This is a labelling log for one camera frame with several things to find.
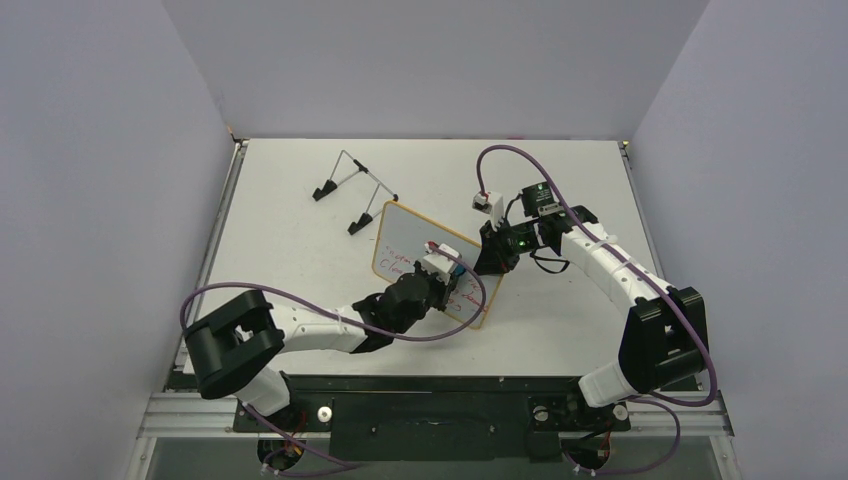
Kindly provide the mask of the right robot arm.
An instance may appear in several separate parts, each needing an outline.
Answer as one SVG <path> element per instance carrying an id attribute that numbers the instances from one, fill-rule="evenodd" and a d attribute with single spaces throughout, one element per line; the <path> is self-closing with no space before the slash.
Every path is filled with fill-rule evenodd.
<path id="1" fill-rule="evenodd" d="M 572 424 L 588 427 L 609 404 L 707 369 L 705 305 L 695 289 L 678 289 L 654 275 L 618 246 L 586 207 L 565 210 L 547 183 L 524 188 L 518 198 L 527 219 L 511 224 L 501 195 L 474 196 L 473 208 L 489 216 L 480 229 L 475 272 L 503 275 L 522 255 L 548 248 L 580 269 L 625 318 L 616 357 L 582 376 L 580 390 L 565 398 L 564 413 Z"/>

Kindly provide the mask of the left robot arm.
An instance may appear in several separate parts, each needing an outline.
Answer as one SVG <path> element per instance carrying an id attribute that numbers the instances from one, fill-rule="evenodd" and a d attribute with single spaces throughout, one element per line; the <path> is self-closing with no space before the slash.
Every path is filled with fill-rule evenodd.
<path id="1" fill-rule="evenodd" d="M 242 283 L 242 293 L 184 329 L 197 389 L 207 400 L 234 396 L 272 429 L 285 430 L 299 405 L 272 359 L 303 351 L 370 353 L 395 340 L 410 342 L 409 329 L 429 311 L 446 310 L 465 273 L 454 261 L 417 261 L 384 291 L 335 310 L 306 301 L 278 308 L 258 286 Z"/>

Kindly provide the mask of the yellow framed whiteboard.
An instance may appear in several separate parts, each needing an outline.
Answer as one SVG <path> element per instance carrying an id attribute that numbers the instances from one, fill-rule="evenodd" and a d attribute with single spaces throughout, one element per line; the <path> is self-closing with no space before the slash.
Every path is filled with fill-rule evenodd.
<path id="1" fill-rule="evenodd" d="M 449 246 L 470 267 L 481 253 L 479 242 L 405 205 L 386 202 L 372 257 L 373 273 L 388 282 L 396 281 L 401 275 L 414 270 L 414 262 L 424 257 L 429 242 Z M 448 297 L 445 314 L 464 323 L 483 305 L 483 312 L 469 325 L 472 330 L 482 329 L 501 281 L 500 276 L 486 275 L 481 283 L 477 283 L 471 274 L 464 273 Z"/>

